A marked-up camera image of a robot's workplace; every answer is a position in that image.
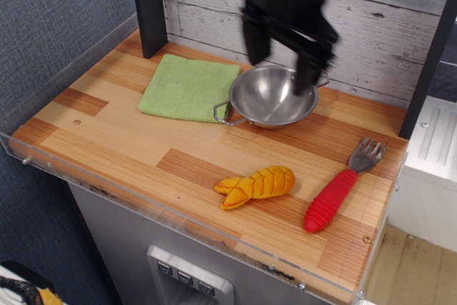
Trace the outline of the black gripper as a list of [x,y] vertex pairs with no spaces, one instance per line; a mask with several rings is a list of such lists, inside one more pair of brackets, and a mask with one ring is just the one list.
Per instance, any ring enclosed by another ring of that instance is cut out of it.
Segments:
[[315,86],[333,57],[338,41],[324,18],[325,0],[245,0],[243,37],[248,59],[256,65],[271,55],[274,39],[298,54],[293,94]]

